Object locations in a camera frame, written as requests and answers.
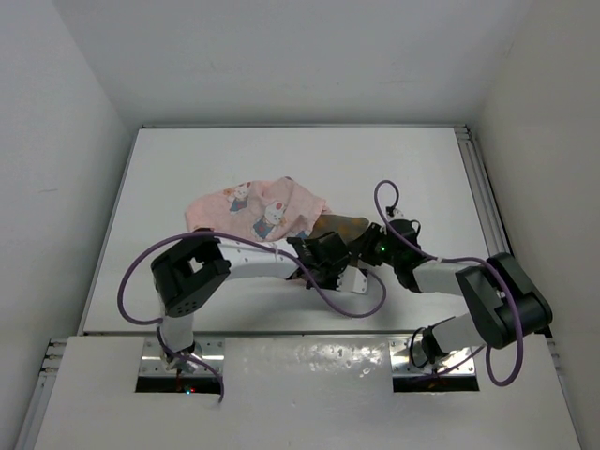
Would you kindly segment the pink cartoon print pillowcase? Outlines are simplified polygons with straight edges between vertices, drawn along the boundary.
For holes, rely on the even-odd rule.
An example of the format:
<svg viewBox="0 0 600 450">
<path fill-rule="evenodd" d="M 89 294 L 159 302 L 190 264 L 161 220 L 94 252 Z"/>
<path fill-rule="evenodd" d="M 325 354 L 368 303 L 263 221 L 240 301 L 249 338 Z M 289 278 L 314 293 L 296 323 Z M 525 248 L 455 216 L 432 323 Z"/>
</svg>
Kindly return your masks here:
<svg viewBox="0 0 600 450">
<path fill-rule="evenodd" d="M 247 181 L 193 201 L 185 212 L 191 232 L 209 229 L 254 242 L 307 238 L 329 211 L 326 200 L 291 177 Z"/>
</svg>

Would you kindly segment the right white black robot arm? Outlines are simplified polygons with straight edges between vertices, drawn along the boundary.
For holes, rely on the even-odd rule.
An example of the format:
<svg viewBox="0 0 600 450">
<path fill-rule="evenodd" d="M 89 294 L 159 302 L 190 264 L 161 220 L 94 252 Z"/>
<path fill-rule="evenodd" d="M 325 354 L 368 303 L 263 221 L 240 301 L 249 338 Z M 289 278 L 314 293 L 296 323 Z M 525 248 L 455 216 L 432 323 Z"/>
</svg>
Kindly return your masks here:
<svg viewBox="0 0 600 450">
<path fill-rule="evenodd" d="M 524 338 L 547 328 L 551 307 L 514 256 L 501 252 L 485 260 L 475 257 L 435 258 L 418 245 L 418 224 L 396 219 L 375 223 L 353 242 L 360 261 L 389 265 L 397 281 L 413 293 L 460 296 L 467 313 L 416 332 L 409 344 L 416 368 L 438 366 L 450 353 L 484 347 L 488 352 L 516 345 L 516 361 L 504 384 L 519 374 Z"/>
</svg>

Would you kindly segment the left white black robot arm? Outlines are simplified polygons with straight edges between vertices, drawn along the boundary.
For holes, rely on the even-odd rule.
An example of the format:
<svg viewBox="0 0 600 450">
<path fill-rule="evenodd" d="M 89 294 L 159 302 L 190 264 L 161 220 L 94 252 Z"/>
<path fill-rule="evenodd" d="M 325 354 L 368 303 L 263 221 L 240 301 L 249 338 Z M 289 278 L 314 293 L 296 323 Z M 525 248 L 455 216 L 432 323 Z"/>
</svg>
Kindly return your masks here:
<svg viewBox="0 0 600 450">
<path fill-rule="evenodd" d="M 162 306 L 158 331 L 163 360 L 170 369 L 191 371 L 193 363 L 187 359 L 195 351 L 194 313 L 224 282 L 302 277 L 309 288 L 334 290 L 349 261 L 350 252 L 335 232 L 315 239 L 288 237 L 266 243 L 207 230 L 195 232 L 151 262 Z"/>
</svg>

